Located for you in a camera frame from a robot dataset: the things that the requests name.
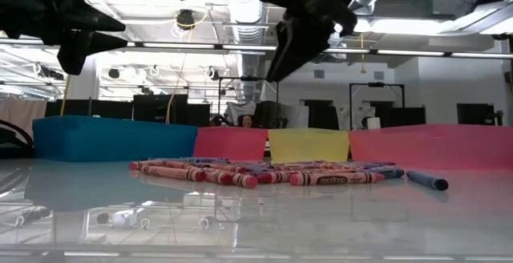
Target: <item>yellow cable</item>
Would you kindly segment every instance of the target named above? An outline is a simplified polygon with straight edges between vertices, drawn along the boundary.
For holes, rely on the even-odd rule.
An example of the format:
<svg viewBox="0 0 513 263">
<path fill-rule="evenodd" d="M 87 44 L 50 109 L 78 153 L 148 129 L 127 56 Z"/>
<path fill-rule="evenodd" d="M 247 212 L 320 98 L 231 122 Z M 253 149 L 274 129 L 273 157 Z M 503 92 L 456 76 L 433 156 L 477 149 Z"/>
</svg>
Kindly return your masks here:
<svg viewBox="0 0 513 263">
<path fill-rule="evenodd" d="M 70 88 L 70 81 L 71 81 L 71 75 L 68 75 L 66 78 L 66 88 L 64 89 L 63 104 L 61 105 L 60 115 L 64 115 L 64 108 L 66 107 L 67 91 Z"/>
<path fill-rule="evenodd" d="M 194 22 L 193 24 L 190 24 L 190 25 L 186 25 L 186 24 L 183 24 L 183 23 L 179 23 L 179 22 L 176 20 L 176 18 L 178 18 L 179 14 L 176 14 L 176 15 L 175 15 L 175 22 L 176 22 L 176 24 L 177 24 L 177 25 L 179 25 L 179 26 L 183 26 L 183 27 L 193 27 L 193 26 L 197 26 L 197 25 L 199 25 L 200 23 L 204 22 L 204 20 L 207 18 L 207 15 L 208 15 L 208 12 L 209 12 L 209 11 L 210 11 L 210 10 L 206 10 L 206 11 L 205 11 L 205 15 L 203 16 L 203 18 L 202 18 L 199 22 Z"/>
<path fill-rule="evenodd" d="M 63 104 L 61 105 L 61 115 L 64 115 L 64 107 L 66 106 L 67 91 L 70 88 L 71 75 L 66 78 L 66 88 L 64 89 Z"/>
<path fill-rule="evenodd" d="M 511 38 L 507 40 L 507 52 L 511 53 Z M 513 69 L 511 69 L 512 67 L 513 64 L 510 63 L 510 91 L 513 95 Z"/>
<path fill-rule="evenodd" d="M 360 40 L 362 41 L 362 49 L 363 49 L 363 33 L 360 34 Z M 366 74 L 367 71 L 366 71 L 366 56 L 364 54 L 362 54 L 362 71 L 361 71 L 362 74 Z"/>
<path fill-rule="evenodd" d="M 192 30 L 189 31 L 189 40 L 188 40 L 188 42 L 191 42 L 191 37 L 192 37 Z M 173 90 L 171 98 L 169 99 L 168 111 L 166 112 L 166 123 L 170 123 L 171 105 L 172 105 L 173 99 L 175 98 L 176 88 L 178 88 L 178 84 L 180 83 L 180 79 L 182 78 L 182 72 L 184 71 L 185 59 L 186 58 L 187 58 L 187 53 L 184 55 L 184 61 L 182 62 L 182 67 L 180 68 L 180 73 L 178 73 L 178 79 L 176 80 L 175 89 Z"/>
</svg>

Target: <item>ceiling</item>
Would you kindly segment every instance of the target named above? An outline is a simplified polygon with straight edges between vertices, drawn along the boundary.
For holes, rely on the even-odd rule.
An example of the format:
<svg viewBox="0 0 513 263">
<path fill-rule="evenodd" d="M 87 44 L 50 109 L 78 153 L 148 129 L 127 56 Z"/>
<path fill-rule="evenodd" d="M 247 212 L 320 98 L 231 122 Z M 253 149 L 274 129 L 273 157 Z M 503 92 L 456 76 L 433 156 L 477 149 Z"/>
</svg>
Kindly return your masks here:
<svg viewBox="0 0 513 263">
<path fill-rule="evenodd" d="M 201 43 L 234 43 L 228 0 L 87 0 L 92 6 L 105 14 L 117 18 L 127 24 L 127 30 L 117 34 L 132 42 L 201 42 Z M 273 25 L 281 20 L 284 12 L 280 7 L 264 5 L 265 21 L 269 26 L 265 31 L 265 44 L 275 45 L 272 31 Z M 175 23 L 175 16 L 180 10 L 193 10 L 193 16 L 199 23 L 193 31 L 182 31 Z M 406 34 L 377 34 L 364 33 L 362 37 L 347 38 L 344 43 L 348 47 L 379 47 L 403 50 L 441 50 L 441 51 L 484 51 L 490 48 L 493 40 L 488 36 L 468 35 L 462 37 L 430 37 L 426 35 Z M 57 50 L 51 47 L 12 47 L 0 44 L 0 80 L 6 82 L 52 82 L 63 84 L 62 80 L 47 78 L 38 72 L 34 63 L 50 67 L 61 72 L 56 59 Z M 217 82 L 205 75 L 209 67 L 219 71 L 221 76 L 239 76 L 237 57 L 234 53 L 219 54 L 184 54 L 172 52 L 133 51 L 131 49 L 110 51 L 98 55 L 103 64 L 102 84 L 141 84 L 167 86 L 160 87 L 161 91 L 170 93 L 173 87 L 188 85 L 204 87 L 205 90 L 192 95 L 196 100 L 208 99 L 216 105 Z M 272 58 L 268 53 L 267 60 Z M 386 56 L 367 56 L 370 63 L 388 63 L 394 67 L 403 59 Z M 348 55 L 346 62 L 360 62 L 361 56 Z M 111 68 L 126 71 L 120 79 L 111 79 L 108 72 Z M 241 99 L 240 82 L 223 81 L 226 87 L 234 87 L 229 91 L 224 101 Z M 0 87 L 3 95 L 19 94 L 19 90 L 49 98 L 61 96 L 64 87 Z M 112 88 L 101 90 L 104 99 L 129 100 L 135 93 L 140 93 L 137 87 Z"/>
</svg>

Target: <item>blue crayon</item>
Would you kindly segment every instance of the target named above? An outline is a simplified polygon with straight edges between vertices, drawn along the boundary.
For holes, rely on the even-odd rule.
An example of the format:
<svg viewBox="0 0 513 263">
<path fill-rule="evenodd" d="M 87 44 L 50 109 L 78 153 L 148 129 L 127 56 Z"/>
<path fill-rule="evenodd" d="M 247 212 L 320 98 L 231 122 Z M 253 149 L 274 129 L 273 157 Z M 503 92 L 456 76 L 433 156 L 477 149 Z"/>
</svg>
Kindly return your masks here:
<svg viewBox="0 0 513 263">
<path fill-rule="evenodd" d="M 362 172 L 368 172 L 368 173 L 376 173 L 376 174 L 382 174 L 385 176 L 385 179 L 397 179 L 404 176 L 404 171 L 399 168 L 391 168 L 388 170 L 362 170 Z"/>
<path fill-rule="evenodd" d="M 423 184 L 424 186 L 433 188 L 435 190 L 445 191 L 447 188 L 449 188 L 449 183 L 447 183 L 446 180 L 435 178 L 421 172 L 408 171 L 406 172 L 406 176 L 413 182 Z"/>
</svg>

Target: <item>glossy table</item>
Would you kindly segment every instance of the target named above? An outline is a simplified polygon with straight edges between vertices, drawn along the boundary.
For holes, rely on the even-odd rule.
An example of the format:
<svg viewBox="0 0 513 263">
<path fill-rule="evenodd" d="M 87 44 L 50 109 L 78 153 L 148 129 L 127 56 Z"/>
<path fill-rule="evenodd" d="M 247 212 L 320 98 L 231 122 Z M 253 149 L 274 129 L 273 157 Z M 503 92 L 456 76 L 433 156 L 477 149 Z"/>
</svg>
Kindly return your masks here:
<svg viewBox="0 0 513 263">
<path fill-rule="evenodd" d="M 0 161 L 0 262 L 513 261 L 513 172 L 249 190 Z"/>
</svg>

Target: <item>fluorescent light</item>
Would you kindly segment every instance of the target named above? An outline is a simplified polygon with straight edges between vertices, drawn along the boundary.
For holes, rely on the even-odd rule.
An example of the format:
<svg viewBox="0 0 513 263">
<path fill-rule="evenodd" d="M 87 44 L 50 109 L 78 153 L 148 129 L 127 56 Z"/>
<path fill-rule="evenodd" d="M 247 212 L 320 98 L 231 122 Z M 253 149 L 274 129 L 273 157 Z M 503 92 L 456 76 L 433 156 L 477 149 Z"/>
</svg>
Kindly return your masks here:
<svg viewBox="0 0 513 263">
<path fill-rule="evenodd" d="M 513 257 L 465 257 L 466 261 L 513 261 Z"/>
<path fill-rule="evenodd" d="M 275 46 L 245 46 L 245 45 L 223 45 L 225 50 L 235 51 L 275 51 Z"/>
<path fill-rule="evenodd" d="M 212 44 L 201 43 L 168 43 L 168 42 L 145 42 L 145 47 L 162 47 L 162 48 L 175 48 L 175 49 L 213 49 Z"/>
<path fill-rule="evenodd" d="M 42 45 L 42 40 L 40 39 L 10 39 L 10 38 L 0 38 L 0 43 L 6 44 L 29 44 L 29 45 Z"/>
<path fill-rule="evenodd" d="M 301 256 L 303 260 L 372 260 L 371 256 L 351 256 L 351 255 L 316 255 Z"/>
<path fill-rule="evenodd" d="M 453 53 L 452 58 L 466 59 L 513 59 L 509 54 L 487 54 L 487 53 Z"/>
<path fill-rule="evenodd" d="M 408 261 L 453 261 L 453 257 L 443 256 L 384 256 L 384 260 L 408 260 Z"/>
<path fill-rule="evenodd" d="M 330 54 L 369 54 L 369 50 L 332 47 L 324 51 Z"/>
<path fill-rule="evenodd" d="M 133 252 L 130 254 L 131 257 L 163 257 L 163 258 L 206 258 L 205 254 L 196 253 L 143 253 Z"/>
<path fill-rule="evenodd" d="M 2 84 L 3 85 L 7 85 L 7 86 L 47 86 L 46 83 L 32 83 L 32 82 L 27 82 L 27 83 L 23 83 L 23 82 L 3 82 Z"/>
<path fill-rule="evenodd" d="M 270 25 L 261 24 L 261 23 L 243 23 L 243 22 L 223 22 L 223 26 L 230 27 L 254 27 L 254 28 L 263 28 L 268 29 Z"/>
<path fill-rule="evenodd" d="M 116 252 L 64 252 L 66 256 L 79 256 L 79 257 L 116 257 L 119 253 Z"/>
<path fill-rule="evenodd" d="M 379 50 L 380 55 L 412 55 L 412 56 L 443 56 L 441 51 L 396 51 L 396 50 Z"/>
<path fill-rule="evenodd" d="M 442 24 L 425 19 L 378 19 L 371 31 L 381 34 L 435 35 L 442 30 Z"/>
<path fill-rule="evenodd" d="M 484 30 L 481 34 L 510 34 L 513 33 L 513 18 L 499 22 L 491 28 Z"/>
</svg>

